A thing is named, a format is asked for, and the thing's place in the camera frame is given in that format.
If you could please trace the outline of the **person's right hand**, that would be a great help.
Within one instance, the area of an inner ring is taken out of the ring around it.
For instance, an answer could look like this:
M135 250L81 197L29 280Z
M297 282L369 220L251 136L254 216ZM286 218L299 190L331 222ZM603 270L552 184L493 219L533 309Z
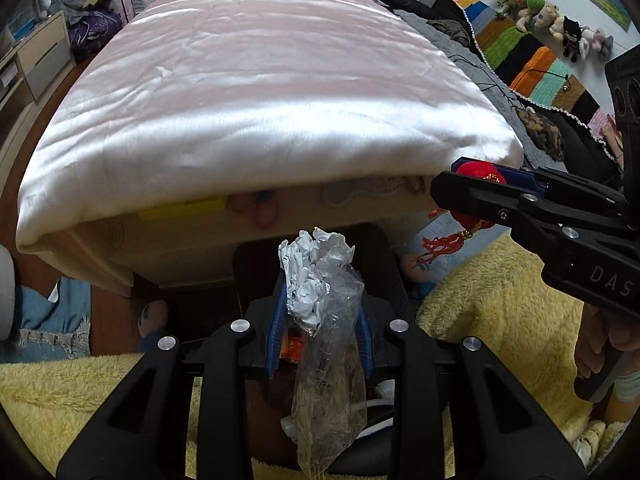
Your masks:
M622 371L623 375L638 372L639 325L624 321L605 321L598 308L584 304L574 353L579 376L589 377L600 373L605 363L603 348L607 342L617 350L631 353L631 361Z

